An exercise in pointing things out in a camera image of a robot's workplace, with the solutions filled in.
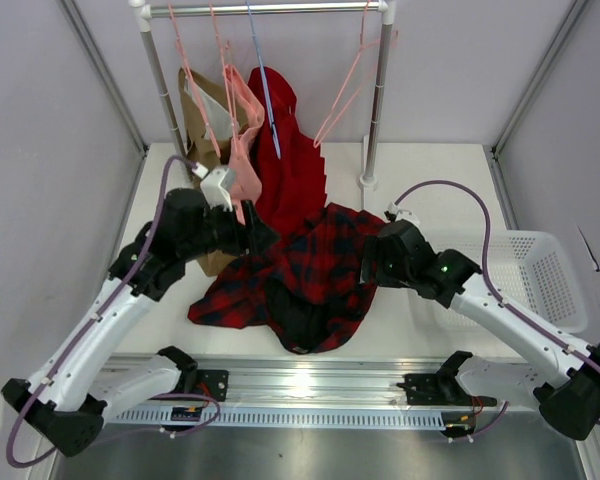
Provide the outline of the red plaid skirt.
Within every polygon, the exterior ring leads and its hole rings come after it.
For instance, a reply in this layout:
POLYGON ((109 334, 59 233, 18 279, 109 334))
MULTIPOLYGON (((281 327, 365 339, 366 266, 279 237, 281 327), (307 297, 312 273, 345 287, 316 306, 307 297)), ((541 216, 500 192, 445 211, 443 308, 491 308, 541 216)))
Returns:
POLYGON ((360 281, 363 246, 384 224, 331 203, 264 254, 232 261, 188 318, 223 328, 267 326, 298 355, 338 349, 370 310, 376 287, 360 281))

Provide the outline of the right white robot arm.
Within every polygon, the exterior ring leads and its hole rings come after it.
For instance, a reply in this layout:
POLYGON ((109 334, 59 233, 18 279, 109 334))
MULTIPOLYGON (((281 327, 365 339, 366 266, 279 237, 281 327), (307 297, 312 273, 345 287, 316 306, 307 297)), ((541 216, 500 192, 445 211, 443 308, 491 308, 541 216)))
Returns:
POLYGON ((365 238, 360 280, 411 289, 481 325, 526 362, 490 362, 459 352, 459 364, 436 380, 444 401, 485 395, 537 408, 554 430, 578 441, 600 426, 600 342, 562 333, 507 299, 485 264, 454 249, 437 252, 414 224, 397 220, 365 238))

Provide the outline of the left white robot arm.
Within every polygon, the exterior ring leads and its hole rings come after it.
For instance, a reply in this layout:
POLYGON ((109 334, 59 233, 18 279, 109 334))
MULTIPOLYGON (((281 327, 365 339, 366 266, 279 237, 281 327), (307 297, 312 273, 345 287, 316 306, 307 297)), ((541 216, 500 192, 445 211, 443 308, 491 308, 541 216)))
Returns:
POLYGON ((175 346, 101 382, 97 376, 127 333, 208 253, 259 254, 278 234, 250 201, 236 213, 212 206, 198 190, 178 188, 159 198, 153 220, 122 248, 93 305, 62 346, 34 374, 12 378, 4 400, 54 450, 80 454, 119 414, 154 398, 184 400, 197 391, 198 363, 175 346))

